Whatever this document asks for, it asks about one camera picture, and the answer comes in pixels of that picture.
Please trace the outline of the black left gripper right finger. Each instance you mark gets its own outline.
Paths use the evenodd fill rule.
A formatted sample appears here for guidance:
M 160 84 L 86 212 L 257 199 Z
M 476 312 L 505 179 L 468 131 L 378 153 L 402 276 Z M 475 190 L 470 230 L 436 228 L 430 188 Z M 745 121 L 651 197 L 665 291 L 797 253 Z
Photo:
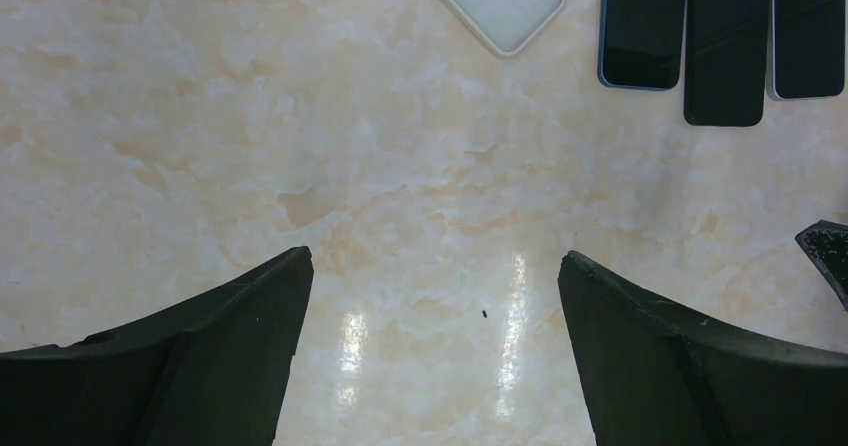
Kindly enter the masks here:
M 558 276 L 600 445 L 843 445 L 847 357 L 755 333 L 572 251 Z

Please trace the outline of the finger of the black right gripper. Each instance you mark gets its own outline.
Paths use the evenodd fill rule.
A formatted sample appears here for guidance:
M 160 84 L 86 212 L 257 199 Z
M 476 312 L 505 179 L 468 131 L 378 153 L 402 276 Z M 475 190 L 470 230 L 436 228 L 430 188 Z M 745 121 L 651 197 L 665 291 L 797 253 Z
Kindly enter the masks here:
M 795 241 L 847 310 L 847 226 L 819 220 L 799 232 Z

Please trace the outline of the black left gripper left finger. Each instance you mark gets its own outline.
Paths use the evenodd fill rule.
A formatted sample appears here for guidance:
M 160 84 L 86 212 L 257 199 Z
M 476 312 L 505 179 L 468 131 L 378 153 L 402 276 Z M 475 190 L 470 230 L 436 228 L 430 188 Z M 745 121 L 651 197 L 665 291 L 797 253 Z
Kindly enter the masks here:
M 269 445 L 311 292 L 309 248 L 152 315 L 1 357 L 5 445 Z

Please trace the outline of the white-edged black phone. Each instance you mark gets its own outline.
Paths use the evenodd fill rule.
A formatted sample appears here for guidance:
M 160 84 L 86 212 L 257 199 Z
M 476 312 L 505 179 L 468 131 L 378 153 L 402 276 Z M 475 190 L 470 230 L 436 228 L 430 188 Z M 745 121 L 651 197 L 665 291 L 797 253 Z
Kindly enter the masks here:
M 772 0 L 771 95 L 829 98 L 845 87 L 846 0 Z

